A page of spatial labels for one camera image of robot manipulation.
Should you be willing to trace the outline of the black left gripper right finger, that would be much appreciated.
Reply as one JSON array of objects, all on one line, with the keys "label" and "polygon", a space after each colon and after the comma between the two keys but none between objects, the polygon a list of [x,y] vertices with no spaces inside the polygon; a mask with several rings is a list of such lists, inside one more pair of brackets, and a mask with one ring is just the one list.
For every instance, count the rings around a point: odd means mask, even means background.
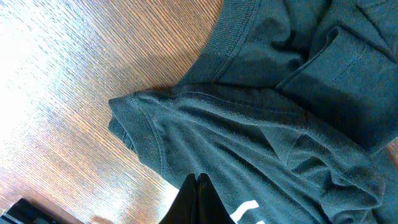
[{"label": "black left gripper right finger", "polygon": [[234,224],[209,176],[201,173],[197,181],[197,223]]}]

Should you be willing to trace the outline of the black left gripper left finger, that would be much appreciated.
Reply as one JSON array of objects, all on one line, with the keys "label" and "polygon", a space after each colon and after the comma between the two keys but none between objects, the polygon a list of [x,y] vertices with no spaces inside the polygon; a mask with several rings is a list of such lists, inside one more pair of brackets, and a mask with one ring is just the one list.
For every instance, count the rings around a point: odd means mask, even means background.
[{"label": "black left gripper left finger", "polygon": [[196,224],[197,187],[195,175],[187,175],[170,209],[159,224]]}]

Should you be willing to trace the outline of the dark green t-shirt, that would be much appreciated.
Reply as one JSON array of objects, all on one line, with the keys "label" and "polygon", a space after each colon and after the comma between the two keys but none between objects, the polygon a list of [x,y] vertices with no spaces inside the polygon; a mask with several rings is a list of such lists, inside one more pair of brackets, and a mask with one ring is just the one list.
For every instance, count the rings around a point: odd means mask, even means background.
[{"label": "dark green t-shirt", "polygon": [[109,130],[179,187],[207,173],[242,223],[396,223],[396,1],[225,1],[172,88]]}]

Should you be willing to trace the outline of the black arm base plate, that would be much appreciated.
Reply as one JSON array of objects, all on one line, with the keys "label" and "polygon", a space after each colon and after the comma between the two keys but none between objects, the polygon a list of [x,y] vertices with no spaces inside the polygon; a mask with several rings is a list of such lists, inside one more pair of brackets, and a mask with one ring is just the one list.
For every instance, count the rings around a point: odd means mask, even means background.
[{"label": "black arm base plate", "polygon": [[50,201],[19,198],[1,212],[3,224],[81,224],[78,218]]}]

